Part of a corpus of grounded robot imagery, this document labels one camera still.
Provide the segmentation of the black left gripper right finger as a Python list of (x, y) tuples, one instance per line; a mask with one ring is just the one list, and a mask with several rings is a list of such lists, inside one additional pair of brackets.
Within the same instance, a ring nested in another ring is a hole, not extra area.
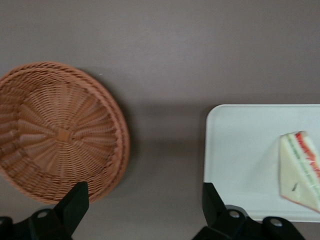
[(265, 217), (257, 222), (240, 207), (227, 207), (212, 183), (202, 185), (202, 210), (207, 223), (195, 240), (304, 240), (288, 220)]

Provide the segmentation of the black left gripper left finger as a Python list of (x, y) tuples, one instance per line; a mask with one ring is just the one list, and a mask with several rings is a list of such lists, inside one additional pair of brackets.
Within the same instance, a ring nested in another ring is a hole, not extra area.
[(54, 208), (34, 212), (27, 219), (13, 223), (0, 217), (2, 240), (71, 240), (89, 209), (88, 183), (78, 182)]

